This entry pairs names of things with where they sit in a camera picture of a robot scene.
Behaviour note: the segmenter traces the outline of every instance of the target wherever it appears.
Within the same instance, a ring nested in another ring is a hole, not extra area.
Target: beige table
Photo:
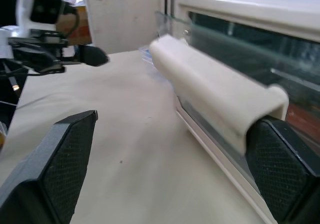
[[[52,124],[97,109],[72,223],[262,223],[177,117],[170,84],[138,51],[110,58],[27,80],[0,154],[0,184]]]

